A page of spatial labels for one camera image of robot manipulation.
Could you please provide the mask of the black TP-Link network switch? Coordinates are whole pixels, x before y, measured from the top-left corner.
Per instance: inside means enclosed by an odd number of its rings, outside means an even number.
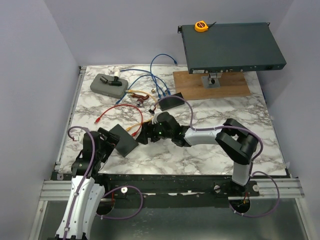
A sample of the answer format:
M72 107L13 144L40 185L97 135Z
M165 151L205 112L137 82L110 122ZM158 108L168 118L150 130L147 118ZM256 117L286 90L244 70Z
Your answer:
M139 145L138 142L136 142L136 140L119 124L115 125L109 132L119 136L119 142L115 148L124 158Z

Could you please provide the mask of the red-brown handle tool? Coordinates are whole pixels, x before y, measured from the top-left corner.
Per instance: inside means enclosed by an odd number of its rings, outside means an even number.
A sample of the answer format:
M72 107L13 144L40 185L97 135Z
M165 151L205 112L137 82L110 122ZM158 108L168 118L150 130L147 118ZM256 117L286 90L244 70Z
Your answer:
M142 107L144 105L144 102L150 98L149 95L141 95L137 93L132 93L131 97L136 99L136 105L138 107Z

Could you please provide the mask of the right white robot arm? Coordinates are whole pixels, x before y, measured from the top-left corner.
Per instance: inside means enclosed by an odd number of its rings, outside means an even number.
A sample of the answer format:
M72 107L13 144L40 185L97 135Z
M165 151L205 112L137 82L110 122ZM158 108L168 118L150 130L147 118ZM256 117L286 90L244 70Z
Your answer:
M219 145L233 161L230 191L236 196L247 192L253 154L261 140L235 119L228 118L222 126L210 129L193 129L180 125L168 112L157 113L153 120L142 124L136 141L147 145L162 139L170 139L178 147Z

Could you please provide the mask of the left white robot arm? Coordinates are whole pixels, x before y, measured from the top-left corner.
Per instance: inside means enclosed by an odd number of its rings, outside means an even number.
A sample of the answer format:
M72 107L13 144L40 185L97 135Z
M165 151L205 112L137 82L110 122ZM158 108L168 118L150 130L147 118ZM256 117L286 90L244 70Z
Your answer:
M111 185L97 181L101 163L106 163L116 148L120 137L103 128L90 131L86 127L72 126L67 135L73 141L71 130L85 131L82 150L71 166L71 190L55 240L89 240L91 228L101 198L107 197Z

